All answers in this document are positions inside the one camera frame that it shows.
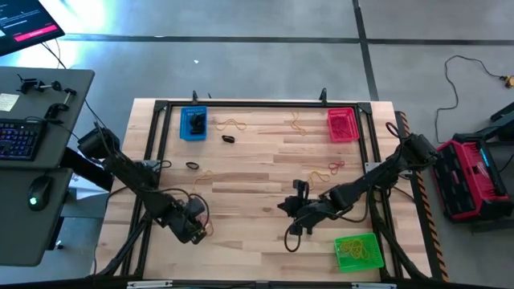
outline concrete floor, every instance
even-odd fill
[[[62,60],[69,68],[96,72],[89,103],[120,139],[134,98],[190,97],[196,90],[200,97],[209,92],[214,98],[315,99],[323,87],[331,100],[374,97],[369,94],[366,80],[370,69],[365,70],[361,45],[343,40],[359,37],[352,0],[41,2],[68,34],[339,39],[338,43],[60,40]],[[433,144],[435,109],[454,103],[444,78],[446,59],[465,55],[482,59],[492,73],[514,73],[514,59],[509,57],[514,41],[496,42],[514,40],[512,1],[360,0],[359,4],[369,39],[393,39],[396,43],[402,42],[399,39],[431,39],[432,44],[442,44],[369,45],[379,100],[393,101],[397,110],[407,114],[410,128],[425,134]],[[437,43],[448,39],[485,41]],[[57,51],[55,42],[49,44]],[[0,58],[0,65],[5,66],[56,64],[41,46]],[[514,91],[505,89],[475,63],[456,59],[449,71],[460,104],[453,112],[441,113],[442,140],[455,132],[482,128],[492,113],[512,102]],[[83,135],[91,127],[91,113],[84,110],[75,133]],[[497,161],[503,164],[506,159]],[[514,230],[473,235],[467,226],[450,224],[443,218],[430,178],[425,179],[450,279],[513,287],[514,247],[509,245]],[[103,199],[99,198],[98,206],[104,206]],[[61,239],[69,250],[48,252],[35,268],[0,267],[0,283],[87,275],[100,226],[100,219],[68,219]]]

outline wooden table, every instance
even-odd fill
[[[123,152],[133,160],[142,159],[154,99],[136,99],[128,122]],[[385,127],[395,123],[390,102],[372,102],[373,118],[382,158],[398,145]],[[291,128],[292,114],[299,112],[297,124],[307,131],[301,136]],[[239,131],[233,124],[225,130],[215,129],[218,122],[236,119],[247,124]],[[335,238],[371,232],[369,218],[359,224],[324,220],[314,234],[302,237],[300,249],[288,253],[284,248],[284,232],[292,220],[276,205],[296,194],[293,179],[307,180],[313,170],[329,173],[328,163],[344,161],[345,167],[329,182],[315,177],[311,197],[336,184],[354,181],[362,176],[359,146],[356,141],[330,142],[326,108],[209,108],[207,140],[185,142],[178,136],[180,108],[173,108],[166,145],[165,160],[173,162],[161,175],[161,188],[178,187],[193,191],[194,180],[207,170],[212,178],[199,181],[196,192],[209,203],[214,234],[200,244],[181,244],[169,229],[152,229],[146,279],[228,279],[228,280],[294,280],[294,281],[378,281],[378,270],[342,274],[337,267],[333,249]],[[157,127],[160,132],[162,121]],[[367,123],[363,129],[371,157]],[[222,141],[231,135],[235,144]],[[160,133],[155,141],[156,158]],[[186,167],[187,161],[200,164],[198,171]],[[113,189],[121,187],[117,182]],[[411,193],[407,181],[397,186]],[[117,194],[108,203],[96,257],[103,269],[127,238],[135,195],[130,191]],[[364,198],[345,215],[360,218]],[[390,198],[398,241],[418,268],[430,275],[418,213],[414,203],[399,192]],[[290,236],[290,244],[296,237]],[[392,272],[390,249],[384,241],[385,262]],[[138,249],[133,256],[135,267]]]

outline computer screen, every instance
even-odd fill
[[[63,35],[38,0],[0,0],[0,56]]]

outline sticky note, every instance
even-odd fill
[[[16,101],[18,101],[18,98],[18,95],[0,94],[0,112],[10,112],[16,104]]]

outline rgb keyboard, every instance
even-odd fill
[[[47,122],[0,119],[0,160],[33,161]]]

